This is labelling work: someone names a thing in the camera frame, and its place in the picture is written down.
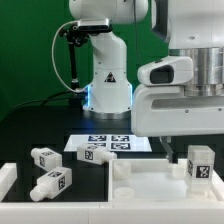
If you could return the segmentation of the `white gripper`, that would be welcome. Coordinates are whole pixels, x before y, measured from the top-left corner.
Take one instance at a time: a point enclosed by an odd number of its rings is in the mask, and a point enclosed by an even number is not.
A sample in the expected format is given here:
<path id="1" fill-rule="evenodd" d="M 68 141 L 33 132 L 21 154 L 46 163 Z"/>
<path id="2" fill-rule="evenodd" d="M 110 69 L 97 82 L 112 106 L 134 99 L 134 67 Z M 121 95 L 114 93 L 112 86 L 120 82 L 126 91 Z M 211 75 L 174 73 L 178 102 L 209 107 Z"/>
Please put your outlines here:
<path id="1" fill-rule="evenodd" d="M 131 130 L 136 136 L 160 137 L 168 161 L 177 164 L 171 136 L 224 134 L 224 96 L 185 97 L 180 86 L 141 84 L 134 93 Z"/>

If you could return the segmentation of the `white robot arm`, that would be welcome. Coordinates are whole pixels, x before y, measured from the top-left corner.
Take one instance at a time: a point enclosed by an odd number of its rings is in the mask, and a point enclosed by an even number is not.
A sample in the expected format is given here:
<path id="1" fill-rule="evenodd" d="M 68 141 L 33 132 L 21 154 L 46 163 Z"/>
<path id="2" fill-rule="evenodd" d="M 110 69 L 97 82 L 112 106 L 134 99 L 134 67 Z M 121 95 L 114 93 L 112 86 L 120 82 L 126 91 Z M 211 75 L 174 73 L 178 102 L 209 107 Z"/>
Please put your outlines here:
<path id="1" fill-rule="evenodd" d="M 131 108 L 131 130 L 141 137 L 224 133 L 224 0 L 69 0 L 77 29 L 92 34 L 90 102 L 98 112 L 102 79 L 116 64 L 111 24 L 152 16 L 152 31 L 169 54 L 141 66 Z"/>

